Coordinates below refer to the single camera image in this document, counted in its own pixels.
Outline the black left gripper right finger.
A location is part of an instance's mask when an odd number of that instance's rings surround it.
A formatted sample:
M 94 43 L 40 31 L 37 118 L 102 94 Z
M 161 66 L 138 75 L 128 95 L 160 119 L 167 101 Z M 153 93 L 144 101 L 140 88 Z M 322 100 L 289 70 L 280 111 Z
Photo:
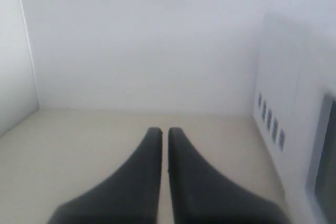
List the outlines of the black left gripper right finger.
M 175 223 L 288 223 L 281 208 L 234 183 L 197 151 L 180 127 L 168 132 Z

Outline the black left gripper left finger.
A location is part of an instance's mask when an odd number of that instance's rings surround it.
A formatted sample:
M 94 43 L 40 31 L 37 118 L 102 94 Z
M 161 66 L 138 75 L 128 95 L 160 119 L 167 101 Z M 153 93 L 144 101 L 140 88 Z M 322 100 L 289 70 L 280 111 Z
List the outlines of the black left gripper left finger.
M 143 140 L 111 176 L 60 205 L 49 223 L 157 223 L 162 174 L 162 131 Z

